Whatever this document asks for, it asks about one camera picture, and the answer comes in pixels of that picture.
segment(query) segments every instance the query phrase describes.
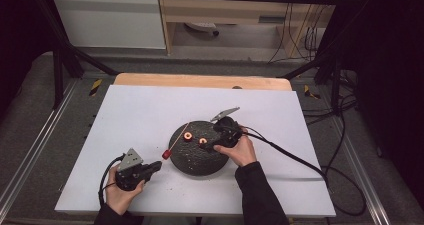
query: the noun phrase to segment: hand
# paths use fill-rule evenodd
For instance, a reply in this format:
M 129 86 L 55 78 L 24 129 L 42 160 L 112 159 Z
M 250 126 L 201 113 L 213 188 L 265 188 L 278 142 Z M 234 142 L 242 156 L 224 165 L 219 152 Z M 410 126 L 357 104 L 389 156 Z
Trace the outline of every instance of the hand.
M 114 184 L 115 173 L 118 169 L 118 165 L 112 167 L 109 170 L 109 178 L 107 184 Z M 133 191 L 121 190 L 116 184 L 106 188 L 106 203 L 119 215 L 123 215 L 131 204 L 131 201 L 135 196 L 143 191 L 144 180 L 142 180 Z
M 241 128 L 243 132 L 247 132 L 244 127 Z M 252 162 L 256 162 L 255 148 L 253 147 L 252 140 L 250 140 L 247 135 L 242 135 L 238 143 L 233 148 L 215 145 L 213 149 L 219 153 L 227 155 L 234 161 L 235 164 L 241 167 Z

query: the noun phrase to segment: floor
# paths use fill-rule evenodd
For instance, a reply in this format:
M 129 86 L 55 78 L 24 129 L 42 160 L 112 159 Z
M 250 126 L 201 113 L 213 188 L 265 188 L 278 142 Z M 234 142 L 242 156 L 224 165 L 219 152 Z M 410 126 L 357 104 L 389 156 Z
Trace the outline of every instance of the floor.
M 167 56 L 158 51 L 136 51 L 125 56 L 113 52 L 104 52 L 99 60 L 110 67 L 125 72 L 173 73 L 173 74 L 209 74 L 275 77 L 283 75 L 305 62 L 305 59 L 285 60 L 268 63 L 279 45 L 275 28 L 270 26 L 221 25 L 220 35 L 192 31 L 180 24 L 175 34 L 174 52 Z M 304 56 L 308 53 L 300 48 Z M 274 59 L 285 59 L 280 49 Z M 21 92 L 12 102 L 7 115 L 0 124 L 0 191 L 6 191 L 21 161 L 31 151 L 40 130 L 52 114 L 53 71 L 49 56 L 42 56 L 33 64 L 33 69 L 25 80 Z M 69 84 L 75 90 L 68 105 L 48 140 L 44 141 L 42 151 L 35 156 L 36 162 L 29 168 L 27 177 L 13 204 L 8 207 L 3 224 L 87 224 L 94 215 L 71 216 L 54 211 L 60 196 L 60 188 L 66 183 L 69 173 L 84 145 L 90 124 L 95 120 L 108 85 L 113 77 L 99 73 L 89 65 L 84 65 L 87 73 L 83 79 L 70 79 Z M 293 79 L 293 89 L 305 114 L 317 114 L 315 110 L 327 108 L 324 97 L 327 86 L 315 86 L 312 77 L 316 70 Z M 97 78 L 103 78 L 96 96 L 88 93 Z M 305 96 L 304 88 L 317 96 Z M 342 95 L 349 94 L 343 89 Z M 306 118 L 307 122 L 315 118 Z M 345 113 L 346 129 L 349 141 L 354 145 L 366 172 L 372 181 L 379 200 L 391 224 L 424 224 L 424 212 L 403 183 L 393 164 L 376 154 L 372 134 L 369 134 L 360 111 L 350 109 Z M 339 140 L 337 121 L 332 118 L 308 126 L 320 164 L 327 164 Z M 342 149 L 336 157 L 334 166 L 354 179 L 346 150 Z M 329 173 L 334 202 L 349 211 L 358 211 L 361 199 L 355 188 L 343 177 Z M 348 216 L 337 210 L 337 217 L 330 219 L 332 224 L 374 224 L 367 209 L 361 216 Z M 325 224 L 322 219 L 295 219 L 295 224 Z

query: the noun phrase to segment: white table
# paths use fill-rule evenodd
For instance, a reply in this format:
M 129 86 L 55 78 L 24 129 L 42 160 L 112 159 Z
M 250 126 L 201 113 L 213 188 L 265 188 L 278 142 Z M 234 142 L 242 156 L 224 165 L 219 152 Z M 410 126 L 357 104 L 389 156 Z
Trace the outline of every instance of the white table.
M 231 117 L 315 166 L 315 151 L 295 92 L 156 86 L 110 86 L 55 210 L 96 213 L 106 166 L 134 148 L 146 163 L 161 160 L 174 131 L 188 121 L 209 121 L 240 106 Z M 268 182 L 289 217 L 335 216 L 323 179 L 315 171 L 252 139 Z M 229 162 L 206 177 L 183 174 L 167 160 L 130 211 L 142 215 L 234 216 L 241 192 Z

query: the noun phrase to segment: dark gray round mat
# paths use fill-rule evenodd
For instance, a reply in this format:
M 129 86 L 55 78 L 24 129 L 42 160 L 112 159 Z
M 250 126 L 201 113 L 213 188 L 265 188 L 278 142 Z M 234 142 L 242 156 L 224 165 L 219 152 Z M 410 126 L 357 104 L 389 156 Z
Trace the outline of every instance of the dark gray round mat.
M 175 142 L 186 124 L 178 128 L 169 141 L 169 147 Z M 193 139 L 184 141 L 184 133 L 190 132 Z M 208 153 L 199 148 L 199 139 L 213 141 L 219 134 L 213 130 L 213 123 L 206 121 L 190 122 L 184 133 L 172 148 L 171 161 L 181 172 L 192 176 L 206 176 L 219 171 L 228 161 L 228 156 L 218 152 Z

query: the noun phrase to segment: black sleeve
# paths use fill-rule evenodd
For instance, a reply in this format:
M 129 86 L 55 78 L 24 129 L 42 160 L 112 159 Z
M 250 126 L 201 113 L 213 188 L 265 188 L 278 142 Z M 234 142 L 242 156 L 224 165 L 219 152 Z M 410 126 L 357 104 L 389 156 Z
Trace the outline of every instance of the black sleeve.
M 243 217 L 245 225 L 288 225 L 288 219 L 266 180 L 259 162 L 239 167 L 236 180 L 243 193 Z
M 107 204 L 103 204 L 94 220 L 94 225 L 140 225 L 142 222 L 143 217 L 132 216 L 129 212 L 121 216 Z

